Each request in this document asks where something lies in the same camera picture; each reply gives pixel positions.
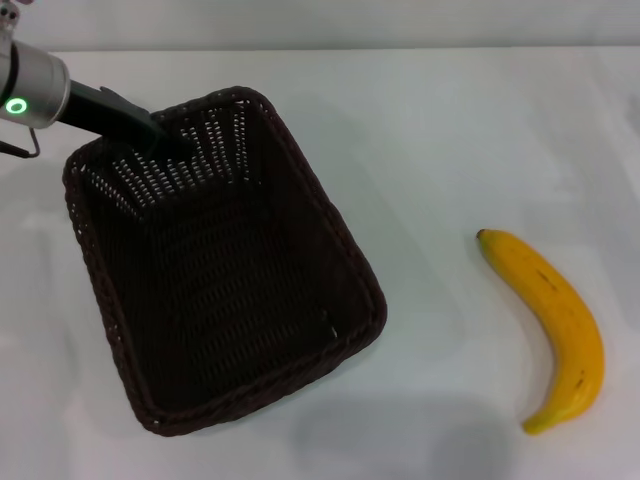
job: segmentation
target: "banana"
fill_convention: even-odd
[[[478,232],[493,269],[536,314],[555,353],[553,384],[545,404],[522,427],[530,435],[585,412],[595,401],[605,373],[598,326],[573,287],[540,254],[514,235]]]

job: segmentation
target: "white wall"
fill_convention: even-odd
[[[50,50],[640,44],[630,0],[36,0]]]

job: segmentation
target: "white table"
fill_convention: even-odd
[[[266,94],[389,303],[381,338],[302,392],[165,439],[135,420],[66,216],[56,125],[0,162],[0,478],[640,478],[640,49],[63,54],[149,109]],[[3,124],[2,138],[28,144]],[[485,265],[519,234],[581,292],[608,353],[593,409],[542,436],[552,356]]]

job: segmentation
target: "wicker basket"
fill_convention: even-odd
[[[193,158],[104,139],[69,158],[69,215],[131,406],[173,436],[243,417],[374,341],[369,264],[273,106],[232,88],[154,115]]]

